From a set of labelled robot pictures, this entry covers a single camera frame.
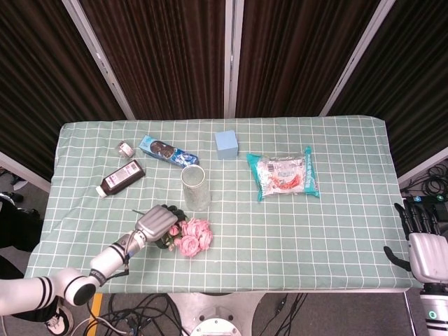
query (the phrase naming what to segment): snack package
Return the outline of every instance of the snack package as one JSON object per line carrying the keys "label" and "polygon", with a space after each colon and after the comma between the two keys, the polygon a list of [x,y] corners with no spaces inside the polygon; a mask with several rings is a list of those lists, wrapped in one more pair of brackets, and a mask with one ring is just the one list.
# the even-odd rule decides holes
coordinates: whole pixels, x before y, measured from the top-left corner
{"label": "snack package", "polygon": [[199,164],[199,158],[196,155],[189,154],[184,150],[175,148],[148,135],[143,137],[139,147],[143,152],[154,158],[173,163],[182,168]]}
{"label": "snack package", "polygon": [[258,201],[273,194],[305,193],[319,197],[314,175],[311,147],[305,148],[303,157],[273,157],[247,154],[258,186]]}

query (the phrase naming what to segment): blue snack box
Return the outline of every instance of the blue snack box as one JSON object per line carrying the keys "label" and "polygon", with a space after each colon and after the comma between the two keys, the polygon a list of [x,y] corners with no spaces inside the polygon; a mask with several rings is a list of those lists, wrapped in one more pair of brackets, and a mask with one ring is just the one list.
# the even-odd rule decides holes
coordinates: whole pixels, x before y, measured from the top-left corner
{"label": "blue snack box", "polygon": [[143,137],[139,148],[156,159],[170,162],[182,168],[199,164],[199,158],[196,155],[189,154],[148,135]]}

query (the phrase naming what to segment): sponge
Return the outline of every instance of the sponge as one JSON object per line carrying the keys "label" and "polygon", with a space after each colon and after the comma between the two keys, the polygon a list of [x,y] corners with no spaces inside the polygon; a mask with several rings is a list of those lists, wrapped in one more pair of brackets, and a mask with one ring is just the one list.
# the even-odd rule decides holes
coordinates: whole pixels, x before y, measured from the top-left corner
{"label": "sponge", "polygon": [[216,152],[218,159],[232,159],[238,156],[238,142],[235,131],[215,133]]}

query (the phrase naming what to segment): dark curtain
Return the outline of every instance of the dark curtain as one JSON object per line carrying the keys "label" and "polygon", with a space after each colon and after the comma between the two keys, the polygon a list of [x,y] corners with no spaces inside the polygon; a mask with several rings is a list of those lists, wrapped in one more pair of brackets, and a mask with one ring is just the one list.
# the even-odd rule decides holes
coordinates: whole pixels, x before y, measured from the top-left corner
{"label": "dark curtain", "polygon": [[223,117],[225,0],[81,0],[138,119]]}
{"label": "dark curtain", "polygon": [[386,121],[401,176],[448,147],[448,1],[397,1],[330,114]]}
{"label": "dark curtain", "polygon": [[379,0],[245,0],[237,117],[317,116]]}
{"label": "dark curtain", "polygon": [[50,180],[64,123],[125,116],[61,1],[0,6],[0,151]]}

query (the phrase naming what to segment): medicine bottle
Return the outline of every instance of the medicine bottle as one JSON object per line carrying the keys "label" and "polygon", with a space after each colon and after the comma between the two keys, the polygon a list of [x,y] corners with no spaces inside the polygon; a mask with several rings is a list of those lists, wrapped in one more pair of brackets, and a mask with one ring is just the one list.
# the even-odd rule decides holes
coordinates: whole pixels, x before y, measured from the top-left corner
{"label": "medicine bottle", "polygon": [[97,193],[100,197],[114,195],[144,175],[145,171],[136,160],[133,160],[105,177],[101,185],[97,186]]}

